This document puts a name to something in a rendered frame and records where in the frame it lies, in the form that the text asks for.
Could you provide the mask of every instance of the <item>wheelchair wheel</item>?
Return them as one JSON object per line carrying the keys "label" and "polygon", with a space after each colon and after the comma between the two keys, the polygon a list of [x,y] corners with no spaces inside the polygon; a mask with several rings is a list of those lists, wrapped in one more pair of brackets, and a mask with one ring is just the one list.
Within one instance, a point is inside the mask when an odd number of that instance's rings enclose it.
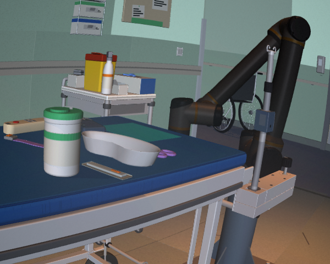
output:
{"label": "wheelchair wheel", "polygon": [[240,119],[240,123],[244,129],[254,129],[255,111],[257,109],[263,109],[262,100],[260,100],[258,95],[254,96],[251,103],[240,103],[238,107],[238,118]]}
{"label": "wheelchair wheel", "polygon": [[233,123],[235,122],[236,107],[235,102],[232,100],[232,98],[230,98],[226,103],[224,103],[222,109],[222,123],[220,126],[214,126],[214,128],[220,133],[225,133],[231,129]]}
{"label": "wheelchair wheel", "polygon": [[[96,255],[98,255],[100,258],[104,259],[104,250],[96,252]],[[107,254],[106,254],[106,261],[111,264],[119,264],[119,262],[117,261],[117,258],[109,252],[107,252]],[[92,262],[91,260],[87,260],[86,264],[94,264],[94,262]]]}

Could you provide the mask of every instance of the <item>red lid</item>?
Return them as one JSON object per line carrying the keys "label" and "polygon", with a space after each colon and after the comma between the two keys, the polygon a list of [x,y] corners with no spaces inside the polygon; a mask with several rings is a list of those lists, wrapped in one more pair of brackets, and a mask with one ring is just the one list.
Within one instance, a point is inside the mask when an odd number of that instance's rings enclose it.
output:
{"label": "red lid", "polygon": [[[92,52],[92,54],[86,54],[86,61],[97,61],[97,62],[106,62],[106,54]],[[117,55],[112,56],[112,61],[117,61]]]}

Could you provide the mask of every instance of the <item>floor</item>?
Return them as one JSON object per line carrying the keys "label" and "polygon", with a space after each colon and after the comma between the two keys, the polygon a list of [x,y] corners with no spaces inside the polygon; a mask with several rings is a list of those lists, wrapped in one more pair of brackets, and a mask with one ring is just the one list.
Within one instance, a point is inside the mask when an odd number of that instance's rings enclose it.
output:
{"label": "floor", "polygon": [[[229,132],[220,134],[211,127],[200,126],[197,137],[237,149],[240,131],[240,128],[233,127]],[[310,160],[313,157],[318,160],[316,162],[318,162],[320,167],[330,166],[328,164],[330,153],[324,152],[322,154],[326,159],[324,161],[320,156],[312,155],[313,151],[319,151],[315,148],[313,150],[311,149],[312,147],[299,146],[301,144],[295,144],[294,142],[287,142],[285,140],[284,142],[285,151],[294,151],[293,153],[296,153],[298,149],[299,155],[307,155],[311,166],[315,165],[314,161]],[[302,160],[294,162],[293,167],[298,167],[303,162]],[[299,182],[296,180],[297,187],[294,189],[292,197],[260,216],[251,246],[255,264],[266,264],[267,262],[271,264],[330,264],[329,175],[328,170],[324,170],[323,173],[320,173],[319,170],[314,170],[313,175],[301,175],[301,180]],[[325,179],[327,179],[326,183],[320,184]],[[219,235],[221,233],[225,210],[222,207],[215,242],[220,239]],[[198,262],[206,212],[207,207],[203,208],[201,215],[194,263]],[[194,211],[189,212],[182,216],[146,227],[142,233],[130,232],[117,236],[112,238],[112,244],[139,261],[147,261],[148,264],[186,263],[194,213]],[[80,249],[81,247],[69,250],[68,252],[78,251]],[[111,249],[109,252],[117,257],[119,264],[133,263]],[[21,263],[31,264],[66,253],[61,252]],[[84,264],[85,260],[77,262],[78,264]]]}

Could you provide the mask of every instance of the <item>bulletin board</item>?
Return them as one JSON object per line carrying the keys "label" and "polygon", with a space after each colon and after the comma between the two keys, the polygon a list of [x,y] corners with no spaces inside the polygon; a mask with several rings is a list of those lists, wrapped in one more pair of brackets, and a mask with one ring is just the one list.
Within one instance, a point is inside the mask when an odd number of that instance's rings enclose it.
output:
{"label": "bulletin board", "polygon": [[170,27],[172,0],[124,0],[122,22]]}

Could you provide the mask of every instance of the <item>yellow sharps container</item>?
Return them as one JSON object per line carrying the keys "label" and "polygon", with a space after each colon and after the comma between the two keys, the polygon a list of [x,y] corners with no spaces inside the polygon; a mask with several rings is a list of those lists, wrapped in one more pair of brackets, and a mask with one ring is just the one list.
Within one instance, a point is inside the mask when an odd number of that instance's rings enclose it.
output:
{"label": "yellow sharps container", "polygon": [[[117,56],[112,56],[112,64],[114,65],[114,76]],[[106,54],[92,52],[86,54],[86,66],[84,70],[84,89],[101,92],[101,80],[103,77],[104,65],[106,63]]]}

